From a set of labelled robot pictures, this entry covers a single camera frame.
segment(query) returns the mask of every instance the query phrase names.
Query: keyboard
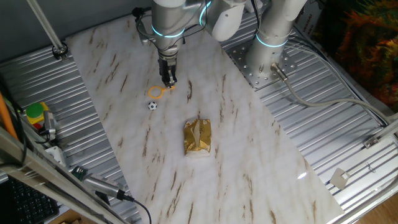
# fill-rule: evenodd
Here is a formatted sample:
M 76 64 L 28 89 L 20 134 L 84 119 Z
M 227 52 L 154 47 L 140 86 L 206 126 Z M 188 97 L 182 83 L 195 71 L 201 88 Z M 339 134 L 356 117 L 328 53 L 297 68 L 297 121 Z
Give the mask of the keyboard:
M 0 195 L 8 200 L 9 222 L 15 224 L 38 224 L 58 215 L 57 202 L 12 177 L 1 185 Z

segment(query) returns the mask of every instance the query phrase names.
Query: gold foil package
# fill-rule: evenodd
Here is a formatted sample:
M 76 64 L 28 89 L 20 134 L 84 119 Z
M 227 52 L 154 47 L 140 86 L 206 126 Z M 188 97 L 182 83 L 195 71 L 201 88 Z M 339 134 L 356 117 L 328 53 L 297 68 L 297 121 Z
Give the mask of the gold foil package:
M 195 119 L 184 127 L 184 148 L 188 157 L 210 156 L 211 125 L 209 119 Z

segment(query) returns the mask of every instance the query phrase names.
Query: black and white ball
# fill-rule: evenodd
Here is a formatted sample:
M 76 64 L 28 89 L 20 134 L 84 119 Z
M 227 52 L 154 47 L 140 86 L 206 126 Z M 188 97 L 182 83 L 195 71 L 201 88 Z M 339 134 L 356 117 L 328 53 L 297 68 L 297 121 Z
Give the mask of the black and white ball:
M 148 108 L 150 110 L 156 110 L 157 104 L 155 102 L 148 103 Z

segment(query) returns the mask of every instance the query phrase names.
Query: robotic arm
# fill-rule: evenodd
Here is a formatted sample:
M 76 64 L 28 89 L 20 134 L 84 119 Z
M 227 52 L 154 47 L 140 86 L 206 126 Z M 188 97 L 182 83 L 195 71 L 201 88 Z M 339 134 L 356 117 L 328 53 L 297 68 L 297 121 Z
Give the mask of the robotic arm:
M 217 41 L 231 38 L 239 29 L 246 0 L 153 0 L 152 33 L 141 22 L 144 11 L 133 10 L 136 26 L 144 45 L 151 41 L 159 54 L 159 73 L 164 85 L 172 88 L 177 82 L 177 54 L 183 44 L 184 32 L 199 24 Z M 247 65 L 258 76 L 271 72 L 271 65 L 281 61 L 284 44 L 294 19 L 307 0 L 272 0 L 263 13 L 261 25 L 247 54 Z
M 152 33 L 148 34 L 139 13 L 137 29 L 141 42 L 155 44 L 159 54 L 159 73 L 164 85 L 172 88 L 177 82 L 177 54 L 183 44 L 185 29 L 199 24 L 217 41 L 228 40 L 239 29 L 245 0 L 153 0 Z

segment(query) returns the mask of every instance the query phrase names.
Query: white marble board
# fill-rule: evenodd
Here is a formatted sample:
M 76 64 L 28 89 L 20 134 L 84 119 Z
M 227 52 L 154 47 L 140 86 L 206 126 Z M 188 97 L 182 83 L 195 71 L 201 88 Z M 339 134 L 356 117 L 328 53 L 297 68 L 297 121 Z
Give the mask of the white marble board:
M 343 213 L 219 43 L 200 32 L 162 86 L 154 46 L 132 16 L 67 39 L 132 196 L 154 223 L 326 223 Z M 183 127 L 211 120 L 211 156 L 184 156 Z M 140 209 L 144 223 L 147 215 Z

